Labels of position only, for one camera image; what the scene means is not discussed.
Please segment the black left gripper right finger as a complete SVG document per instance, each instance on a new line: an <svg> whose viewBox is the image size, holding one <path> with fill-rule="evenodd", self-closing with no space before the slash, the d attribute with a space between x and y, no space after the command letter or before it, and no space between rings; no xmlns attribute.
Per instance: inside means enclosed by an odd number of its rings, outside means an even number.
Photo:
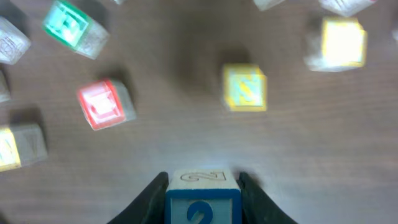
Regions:
<svg viewBox="0 0 398 224"><path fill-rule="evenodd" d="M243 224L297 224L247 172L239 173L237 183L241 189Z"/></svg>

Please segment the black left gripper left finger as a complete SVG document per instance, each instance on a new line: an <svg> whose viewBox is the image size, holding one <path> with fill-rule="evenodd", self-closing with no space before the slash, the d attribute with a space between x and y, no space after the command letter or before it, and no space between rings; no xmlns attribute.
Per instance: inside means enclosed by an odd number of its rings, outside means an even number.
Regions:
<svg viewBox="0 0 398 224"><path fill-rule="evenodd" d="M169 175L160 172L147 187L108 224L164 224L165 193Z"/></svg>

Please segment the blue number 2 block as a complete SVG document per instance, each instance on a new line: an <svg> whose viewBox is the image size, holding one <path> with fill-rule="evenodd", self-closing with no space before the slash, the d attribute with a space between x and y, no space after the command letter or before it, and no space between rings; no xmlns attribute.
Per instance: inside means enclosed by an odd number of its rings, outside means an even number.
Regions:
<svg viewBox="0 0 398 224"><path fill-rule="evenodd" d="M228 169L176 170L165 193L166 224L242 224L241 190Z"/></svg>

